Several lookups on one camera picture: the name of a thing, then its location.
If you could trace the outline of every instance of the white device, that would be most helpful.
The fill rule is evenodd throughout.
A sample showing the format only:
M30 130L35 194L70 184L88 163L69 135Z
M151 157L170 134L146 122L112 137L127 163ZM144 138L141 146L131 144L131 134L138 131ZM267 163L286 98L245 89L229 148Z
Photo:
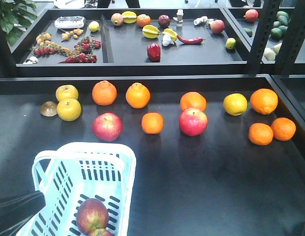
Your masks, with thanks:
M83 16L58 17L54 26L58 29L79 29L84 27L86 19Z
M85 0L54 0L54 6L60 9L78 9L85 7Z

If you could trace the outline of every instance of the orange fruit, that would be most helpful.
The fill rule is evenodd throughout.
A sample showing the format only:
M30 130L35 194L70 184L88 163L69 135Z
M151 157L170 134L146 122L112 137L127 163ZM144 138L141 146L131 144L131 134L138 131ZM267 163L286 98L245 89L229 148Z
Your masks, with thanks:
M193 107L198 108L203 112L206 109L206 104L206 99L198 92L187 92L181 97L180 100L180 106L182 111L187 108Z
M151 93L141 83L133 83L126 91L126 100L132 108L140 109L145 107L150 98Z
M263 115L272 113L278 104L277 94L268 88L260 88L250 98L252 108Z
M142 128L146 134L159 134L163 129L163 117L157 112L144 114Z
M117 88L109 81L103 80L92 89L92 99L100 106L109 106L117 98Z
M270 144L273 140L272 128L263 123L254 123L249 129L249 139L252 143L260 146Z
M285 117L280 117L274 120L271 128L274 132L274 138L280 141L290 140L296 132L295 123Z

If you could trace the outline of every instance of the white plastic basket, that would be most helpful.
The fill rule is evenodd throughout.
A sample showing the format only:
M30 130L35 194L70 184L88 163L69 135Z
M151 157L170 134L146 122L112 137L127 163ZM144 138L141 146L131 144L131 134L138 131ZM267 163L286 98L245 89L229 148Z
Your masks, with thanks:
M46 206L17 236L83 235L76 226L76 213L87 198L98 198L107 207L107 230L115 236L127 235L135 166L134 152L120 144L69 143L57 151L40 152L32 176Z

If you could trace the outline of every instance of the potted plant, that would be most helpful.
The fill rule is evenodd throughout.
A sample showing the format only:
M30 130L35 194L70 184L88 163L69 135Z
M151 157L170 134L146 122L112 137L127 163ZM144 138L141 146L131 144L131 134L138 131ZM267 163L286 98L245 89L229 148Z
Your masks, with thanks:
M10 46L30 27L31 20L37 18L29 9L36 11L32 0L0 0L0 26Z

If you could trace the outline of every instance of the red pepper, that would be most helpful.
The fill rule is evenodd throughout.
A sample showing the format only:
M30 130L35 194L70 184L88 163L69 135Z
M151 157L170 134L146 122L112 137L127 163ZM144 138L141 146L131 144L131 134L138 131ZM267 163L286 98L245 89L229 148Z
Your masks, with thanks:
M202 37L197 37L197 38L192 38L192 39L184 39L184 38L181 38L180 36L178 36L178 40L180 40L182 43L185 43L185 44L198 44L198 43L203 42Z
M159 61L161 55L161 48L157 43L148 45L147 47L147 56L152 61Z
M77 63L77 60L74 57L68 57L66 60L61 61L60 63Z

